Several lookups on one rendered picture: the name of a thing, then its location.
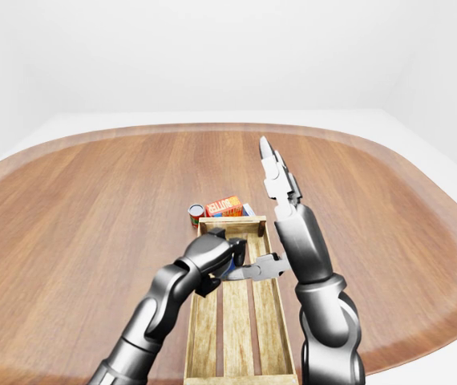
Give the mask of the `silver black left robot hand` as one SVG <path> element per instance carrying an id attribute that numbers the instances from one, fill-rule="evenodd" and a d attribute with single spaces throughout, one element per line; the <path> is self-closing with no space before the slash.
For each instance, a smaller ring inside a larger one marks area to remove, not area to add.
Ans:
<path id="1" fill-rule="evenodd" d="M 194 291 L 205 298 L 221 284 L 231 264 L 243 265 L 246 243 L 239 237 L 227 240 L 225 229 L 213 228 L 196 238 L 174 264 L 194 277 Z"/>

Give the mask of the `orange butter box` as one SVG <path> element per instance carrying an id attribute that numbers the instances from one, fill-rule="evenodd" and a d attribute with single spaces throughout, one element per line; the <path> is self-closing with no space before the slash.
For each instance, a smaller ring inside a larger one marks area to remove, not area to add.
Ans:
<path id="1" fill-rule="evenodd" d="M 240 217 L 243 204 L 237 196 L 226 197 L 205 205 L 207 217 Z"/>

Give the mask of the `wooden slat tray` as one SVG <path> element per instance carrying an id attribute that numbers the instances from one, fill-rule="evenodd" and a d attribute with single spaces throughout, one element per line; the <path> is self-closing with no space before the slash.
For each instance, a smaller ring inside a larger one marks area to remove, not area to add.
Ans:
<path id="1" fill-rule="evenodd" d="M 299 385 L 277 279 L 193 295 L 184 385 Z"/>

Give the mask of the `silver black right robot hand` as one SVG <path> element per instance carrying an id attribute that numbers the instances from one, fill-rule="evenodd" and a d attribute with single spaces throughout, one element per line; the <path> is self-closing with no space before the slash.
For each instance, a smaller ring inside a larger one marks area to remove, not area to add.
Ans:
<path id="1" fill-rule="evenodd" d="M 277 202 L 277 234 L 297 280 L 302 284 L 327 280 L 334 271 L 313 211 L 301 203 L 295 177 L 264 136 L 260 138 L 259 151 L 266 192 Z"/>

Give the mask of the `red tin with silver lid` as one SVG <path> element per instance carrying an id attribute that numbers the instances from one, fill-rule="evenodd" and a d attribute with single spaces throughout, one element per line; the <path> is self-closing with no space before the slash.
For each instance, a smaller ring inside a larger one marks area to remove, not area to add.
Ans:
<path id="1" fill-rule="evenodd" d="M 199 219 L 204 217 L 204 206 L 200 204 L 193 204 L 188 208 L 188 214 L 192 226 L 197 228 L 199 225 Z"/>

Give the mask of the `blue printed tin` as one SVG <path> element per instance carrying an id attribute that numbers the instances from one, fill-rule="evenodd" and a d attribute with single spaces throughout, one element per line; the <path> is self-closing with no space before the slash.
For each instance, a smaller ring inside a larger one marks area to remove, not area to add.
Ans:
<path id="1" fill-rule="evenodd" d="M 253 267 L 251 265 L 242 265 L 236 266 L 234 261 L 231 261 L 231 264 L 228 270 L 222 275 L 223 281 L 239 281 L 245 280 L 252 277 Z"/>

